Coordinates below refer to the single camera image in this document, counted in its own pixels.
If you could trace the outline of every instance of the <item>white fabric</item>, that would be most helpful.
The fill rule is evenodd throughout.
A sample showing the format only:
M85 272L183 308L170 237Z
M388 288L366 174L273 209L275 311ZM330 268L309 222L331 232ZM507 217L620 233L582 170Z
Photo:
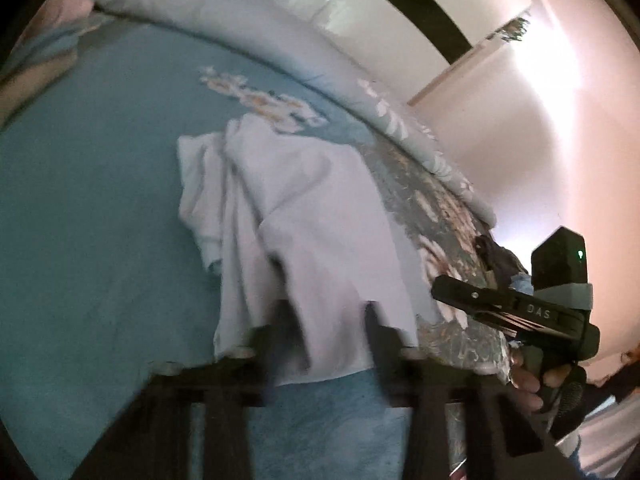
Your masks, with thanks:
M224 135L181 137L178 156L180 218L193 230L205 268L222 260L216 354L242 344L284 297L300 320L310 367L305 372L292 361L283 382L369 367L366 301L379 302L383 322L416 344L385 211L355 149L276 134L247 114L230 121Z

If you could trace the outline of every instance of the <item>finger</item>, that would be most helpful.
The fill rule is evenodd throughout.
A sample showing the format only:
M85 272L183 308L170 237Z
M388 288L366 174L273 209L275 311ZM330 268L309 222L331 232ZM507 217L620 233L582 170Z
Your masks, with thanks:
M531 372L524 368L513 367L511 369L511 382L519 389L534 394L540 389L540 381Z
M569 373L571 373L571 368L571 365L562 365L553 370L549 370L542 376L542 381L550 388L559 388Z
M523 390L514 391L516 401L520 407L528 413L533 413L542 408L544 402L536 394L525 392Z
M524 364L524 355L519 348L511 350L511 364L513 366L522 366Z

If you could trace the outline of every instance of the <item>bed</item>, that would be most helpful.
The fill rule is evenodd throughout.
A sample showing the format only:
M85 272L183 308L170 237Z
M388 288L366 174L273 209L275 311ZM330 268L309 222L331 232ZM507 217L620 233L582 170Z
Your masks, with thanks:
M175 145L247 111L359 151L387 211L420 345L448 364L506 373L501 335L445 319L429 294L435 270L485 285L474 237L492 224L490 209L380 84L332 51L323 62L359 75L357 100L325 66L288 52L277 60L276 43L273 55L239 44L247 28L212 37L178 14L170 23L118 7L133 0L97 1L113 15L82 36L76 67L0 135L0 415L38 478L68 478L150 373L211 361L220 280L203 271L178 219ZM455 406L449 421L454 468L464 457ZM407 423L406 410L385 407L371 370L281 386L251 412L255 477L398 478Z

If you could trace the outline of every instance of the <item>blue bed sheet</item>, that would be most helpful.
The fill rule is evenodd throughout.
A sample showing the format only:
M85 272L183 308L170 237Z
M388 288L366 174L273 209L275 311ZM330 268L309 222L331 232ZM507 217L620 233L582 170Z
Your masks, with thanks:
M294 117L300 134L357 145L377 168L385 205L411 217L403 229L412 242L438 240L466 278L483 284L465 249L479 223L469 220L463 232L453 202L437 205L449 195L419 165L390 143L380 151L386 141L292 78L124 20L79 48L78 66L0 135L0 416L40 480L68 478L158 365L212 359L220 283L178 220L176 140L220 131L255 102L208 84L207 67L242 75L245 89L309 104L322 120ZM422 186L418 202L411 186ZM501 358L500 338L478 324L432 330L428 288L421 293L426 348L457 365ZM268 408L252 410L256 478L398 478L407 420L405 410L385 409L370 371L284 386ZM456 462L462 444L452 442Z

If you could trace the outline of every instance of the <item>person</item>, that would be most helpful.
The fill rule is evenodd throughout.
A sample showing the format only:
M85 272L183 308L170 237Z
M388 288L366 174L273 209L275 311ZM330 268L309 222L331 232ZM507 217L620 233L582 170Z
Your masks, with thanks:
M540 390L540 380L523 368L524 358L518 349L511 350L511 384L514 386L514 394L518 403L528 413L535 413L542 408L543 401L537 395ZM551 388L559 388L564 380L571 372L571 365L563 365L553 370L546 372L542 381L546 386ZM571 460L578 472L583 476L585 480L605 480L599 478L595 474L586 474L582 471L580 461L578 458L578 451L580 449L580 437L577 430L568 434L559 443L558 448Z

